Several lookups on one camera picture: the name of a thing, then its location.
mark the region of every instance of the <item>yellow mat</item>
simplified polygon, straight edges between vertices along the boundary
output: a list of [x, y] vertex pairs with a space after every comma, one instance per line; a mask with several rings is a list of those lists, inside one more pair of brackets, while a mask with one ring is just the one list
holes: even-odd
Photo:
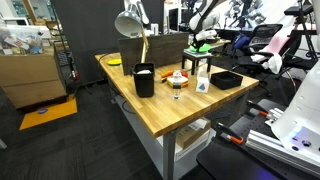
[[20, 130], [77, 113], [76, 98], [70, 95], [65, 103], [51, 105], [45, 108], [47, 108], [48, 111], [43, 114], [39, 114], [38, 111], [25, 114]]

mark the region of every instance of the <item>dark carpet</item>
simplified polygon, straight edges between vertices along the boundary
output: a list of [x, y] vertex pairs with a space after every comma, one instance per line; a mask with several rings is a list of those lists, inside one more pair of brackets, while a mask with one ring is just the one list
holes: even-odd
[[[231, 69], [232, 61], [220, 57], [213, 64]], [[278, 81], [273, 76], [267, 81], [272, 97], [266, 97], [265, 91], [256, 87], [249, 99], [288, 104], [293, 96], [290, 81]], [[86, 89], [79, 89], [76, 94], [77, 114], [23, 131], [18, 129], [24, 113], [15, 110], [0, 92], [0, 138], [8, 145], [0, 150], [1, 180], [162, 179], [118, 105], [111, 103], [107, 84], [88, 88], [92, 94]], [[233, 123], [228, 120], [231, 105], [207, 115], [213, 126], [217, 121]], [[211, 177], [196, 167], [182, 179]]]

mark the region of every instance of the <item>wall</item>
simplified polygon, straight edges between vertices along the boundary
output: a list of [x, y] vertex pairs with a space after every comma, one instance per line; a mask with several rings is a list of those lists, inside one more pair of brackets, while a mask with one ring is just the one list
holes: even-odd
[[[142, 2], [150, 21], [162, 23], [164, 1]], [[52, 0], [52, 4], [67, 36], [80, 84], [102, 79], [94, 55], [119, 51], [118, 39], [124, 36], [115, 29], [114, 20], [124, 10], [123, 0]]]
[[11, 0], [0, 0], [0, 12], [3, 17], [19, 17], [11, 3]]

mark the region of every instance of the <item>black chair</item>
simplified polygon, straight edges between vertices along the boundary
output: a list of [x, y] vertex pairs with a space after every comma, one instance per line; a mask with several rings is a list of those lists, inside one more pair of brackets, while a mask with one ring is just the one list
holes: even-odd
[[282, 61], [282, 70], [280, 71], [279, 75], [277, 76], [276, 79], [280, 79], [284, 73], [286, 73], [291, 80], [294, 91], [297, 92], [297, 86], [296, 86], [296, 81], [290, 74], [290, 69], [296, 68], [296, 69], [301, 69], [303, 70], [306, 74], [308, 73], [309, 70], [313, 68], [313, 66], [317, 63], [317, 60], [315, 59], [303, 59], [301, 57], [295, 56], [294, 54], [299, 48], [300, 42], [301, 42], [301, 36], [296, 37], [296, 42], [297, 44], [294, 44], [292, 47], [292, 50], [290, 49], [288, 52], [285, 53], [285, 57], [283, 58]]
[[[282, 57], [283, 62], [291, 62], [291, 60], [292, 60], [291, 54], [296, 53], [296, 51], [298, 50], [298, 48], [300, 46], [300, 43], [301, 43], [301, 36], [296, 36], [294, 38], [288, 38], [288, 40], [284, 43], [284, 45], [281, 47], [280, 51], [278, 52], [278, 54]], [[255, 54], [263, 55], [266, 57], [266, 59], [258, 63], [258, 62], [252, 61], [250, 56], [241, 56], [238, 58], [236, 64], [232, 68], [232, 71], [235, 71], [237, 68], [242, 67], [242, 68], [246, 69], [247, 73], [253, 78], [255, 78], [256, 75], [260, 74], [260, 73], [266, 74], [266, 76], [259, 81], [259, 86], [261, 88], [263, 88], [264, 90], [266, 90], [266, 92], [267, 92], [266, 95], [268, 97], [270, 97], [271, 93], [267, 89], [268, 83], [265, 81], [265, 79], [269, 75], [274, 75], [274, 73], [272, 71], [270, 71], [270, 69], [265, 69], [262, 66], [262, 63], [268, 61], [273, 56], [273, 53], [252, 52], [252, 54], [253, 55], [255, 55]], [[282, 74], [285, 72], [288, 73], [288, 70], [283, 70], [283, 68], [284, 68], [284, 66], [281, 67], [280, 73], [282, 73]]]
[[241, 42], [241, 39], [239, 39], [242, 38], [242, 34], [240, 33], [235, 37], [232, 44], [233, 57], [237, 58], [236, 54], [238, 50], [240, 50], [244, 56], [249, 56], [252, 55], [252, 52], [263, 49], [269, 44], [272, 37], [282, 28], [282, 26], [282, 24], [257, 25], [245, 42]]

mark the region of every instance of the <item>black tray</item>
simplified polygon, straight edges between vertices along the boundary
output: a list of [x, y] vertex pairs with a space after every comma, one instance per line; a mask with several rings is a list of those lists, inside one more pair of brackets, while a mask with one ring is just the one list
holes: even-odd
[[232, 73], [230, 71], [223, 71], [219, 73], [211, 74], [210, 83], [225, 90], [241, 85], [242, 76]]

